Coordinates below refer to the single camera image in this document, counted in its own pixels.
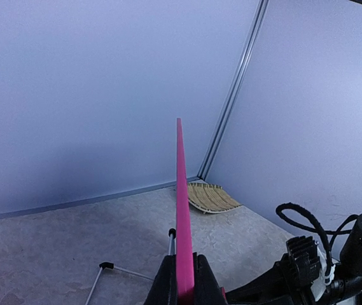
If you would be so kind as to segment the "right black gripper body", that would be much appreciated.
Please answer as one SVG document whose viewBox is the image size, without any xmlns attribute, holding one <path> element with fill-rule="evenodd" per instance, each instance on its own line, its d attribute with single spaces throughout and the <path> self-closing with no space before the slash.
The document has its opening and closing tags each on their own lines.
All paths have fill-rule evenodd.
<svg viewBox="0 0 362 305">
<path fill-rule="evenodd" d="M 321 263 L 313 237 L 300 236 L 286 242 L 287 252 L 271 269 L 251 282 L 228 291 L 229 304 L 326 304 L 326 291 L 315 301 L 311 285 Z"/>
</svg>

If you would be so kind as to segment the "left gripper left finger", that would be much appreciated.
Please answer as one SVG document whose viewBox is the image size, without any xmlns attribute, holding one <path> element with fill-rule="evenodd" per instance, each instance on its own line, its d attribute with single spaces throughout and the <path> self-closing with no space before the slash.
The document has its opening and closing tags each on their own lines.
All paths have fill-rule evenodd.
<svg viewBox="0 0 362 305">
<path fill-rule="evenodd" d="M 176 256 L 166 255 L 158 269 L 144 305 L 176 305 L 177 303 Z"/>
</svg>

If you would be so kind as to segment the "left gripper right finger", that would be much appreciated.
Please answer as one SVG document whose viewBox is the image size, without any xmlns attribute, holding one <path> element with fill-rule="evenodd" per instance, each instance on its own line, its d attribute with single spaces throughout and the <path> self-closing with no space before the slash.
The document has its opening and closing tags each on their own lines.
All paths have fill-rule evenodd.
<svg viewBox="0 0 362 305">
<path fill-rule="evenodd" d="M 195 305 L 226 304 L 206 257 L 203 254 L 198 255 L 194 252 L 193 261 L 195 280 L 193 303 Z"/>
</svg>

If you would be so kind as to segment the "pink framed whiteboard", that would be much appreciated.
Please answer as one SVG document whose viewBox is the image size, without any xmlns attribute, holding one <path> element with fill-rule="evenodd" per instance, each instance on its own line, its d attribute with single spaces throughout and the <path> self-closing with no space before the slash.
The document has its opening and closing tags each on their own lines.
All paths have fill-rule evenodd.
<svg viewBox="0 0 362 305">
<path fill-rule="evenodd" d="M 176 280 L 178 285 L 177 304 L 193 304 L 195 286 L 193 247 L 183 131 L 181 119 L 179 118 L 177 119 L 176 166 L 176 228 L 169 230 L 168 255 L 176 256 Z"/>
</svg>

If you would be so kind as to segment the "red black whiteboard eraser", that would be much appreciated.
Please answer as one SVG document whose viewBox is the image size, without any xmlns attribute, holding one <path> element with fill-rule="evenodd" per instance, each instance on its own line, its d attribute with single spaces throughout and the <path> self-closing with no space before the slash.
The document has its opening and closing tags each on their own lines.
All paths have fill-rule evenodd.
<svg viewBox="0 0 362 305">
<path fill-rule="evenodd" d="M 226 292 L 224 287 L 220 287 L 221 295 L 223 296 L 224 300 L 226 301 Z"/>
</svg>

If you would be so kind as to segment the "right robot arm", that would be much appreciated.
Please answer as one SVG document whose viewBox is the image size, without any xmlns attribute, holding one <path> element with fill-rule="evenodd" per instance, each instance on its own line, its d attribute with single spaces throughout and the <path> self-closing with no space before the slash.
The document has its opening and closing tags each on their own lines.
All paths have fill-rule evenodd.
<svg viewBox="0 0 362 305">
<path fill-rule="evenodd" d="M 270 1 L 208 176 L 291 228 L 235 304 L 362 304 L 362 1 Z"/>
</svg>

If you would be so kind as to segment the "woven bamboo tray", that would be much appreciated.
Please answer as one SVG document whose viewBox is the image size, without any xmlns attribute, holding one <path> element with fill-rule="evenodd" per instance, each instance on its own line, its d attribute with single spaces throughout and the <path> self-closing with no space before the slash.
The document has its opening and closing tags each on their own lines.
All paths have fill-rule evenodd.
<svg viewBox="0 0 362 305">
<path fill-rule="evenodd" d="M 220 214 L 241 207 L 219 185 L 189 182 L 187 187 L 189 203 L 204 214 Z"/>
</svg>

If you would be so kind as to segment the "right aluminium corner post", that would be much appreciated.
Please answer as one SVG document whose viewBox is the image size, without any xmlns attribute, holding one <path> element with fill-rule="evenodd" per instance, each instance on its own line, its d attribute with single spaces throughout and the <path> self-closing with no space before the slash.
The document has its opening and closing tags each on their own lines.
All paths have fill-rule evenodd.
<svg viewBox="0 0 362 305">
<path fill-rule="evenodd" d="M 256 10 L 254 11 L 251 26 L 246 36 L 244 47 L 233 75 L 232 82 L 229 86 L 228 93 L 216 123 L 211 141 L 207 148 L 207 152 L 197 174 L 197 178 L 200 180 L 206 180 L 220 147 L 226 126 L 230 120 L 231 113 L 237 101 L 247 67 L 250 63 L 253 49 L 267 12 L 268 4 L 269 1 L 267 0 L 257 1 Z"/>
</svg>

